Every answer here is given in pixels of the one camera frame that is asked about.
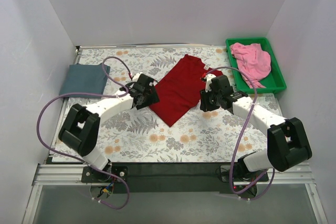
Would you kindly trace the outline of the red t-shirt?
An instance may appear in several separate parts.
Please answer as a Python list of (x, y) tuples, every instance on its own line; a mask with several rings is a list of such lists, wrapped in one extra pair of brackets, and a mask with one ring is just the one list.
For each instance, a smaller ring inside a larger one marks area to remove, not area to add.
[(201, 80), (211, 68), (198, 57), (185, 55), (155, 86), (159, 102), (150, 109), (169, 127), (197, 106), (205, 89)]

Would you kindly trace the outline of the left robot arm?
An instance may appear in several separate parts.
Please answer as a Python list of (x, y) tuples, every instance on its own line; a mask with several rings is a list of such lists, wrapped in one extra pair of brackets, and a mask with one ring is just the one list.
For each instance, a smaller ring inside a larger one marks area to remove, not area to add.
[(88, 165), (94, 166), (93, 175), (106, 182), (112, 175), (112, 164), (96, 147), (100, 124), (113, 116), (131, 110), (142, 109), (159, 102), (155, 80), (137, 73), (132, 82), (121, 87), (111, 98), (82, 106), (73, 105), (58, 134), (66, 146), (75, 151)]

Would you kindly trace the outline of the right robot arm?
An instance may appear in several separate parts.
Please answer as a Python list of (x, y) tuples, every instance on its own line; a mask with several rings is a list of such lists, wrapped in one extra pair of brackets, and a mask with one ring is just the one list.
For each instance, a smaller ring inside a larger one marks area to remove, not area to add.
[(200, 109), (204, 112), (219, 108), (247, 120), (267, 138), (267, 148), (238, 159), (233, 177), (251, 180), (258, 171), (273, 168), (284, 172), (312, 157), (312, 150), (303, 123), (298, 118), (286, 119), (257, 105), (242, 91), (235, 92), (225, 75), (207, 74), (202, 79)]

